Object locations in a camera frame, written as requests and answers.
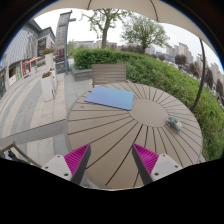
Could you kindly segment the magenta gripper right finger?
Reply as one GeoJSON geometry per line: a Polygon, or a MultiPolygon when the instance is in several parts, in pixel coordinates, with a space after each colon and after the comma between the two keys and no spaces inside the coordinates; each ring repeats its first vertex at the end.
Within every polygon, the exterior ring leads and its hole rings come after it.
{"type": "Polygon", "coordinates": [[[144,185],[168,176],[182,169],[182,166],[167,154],[156,154],[136,143],[132,154],[144,185]]]}

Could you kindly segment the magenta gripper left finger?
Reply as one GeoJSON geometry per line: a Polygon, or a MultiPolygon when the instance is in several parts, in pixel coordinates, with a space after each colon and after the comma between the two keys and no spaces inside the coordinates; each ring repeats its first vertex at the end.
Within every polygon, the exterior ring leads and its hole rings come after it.
{"type": "Polygon", "coordinates": [[[42,166],[42,169],[79,185],[90,155],[91,146],[86,144],[65,156],[54,156],[49,162],[42,166]]]}

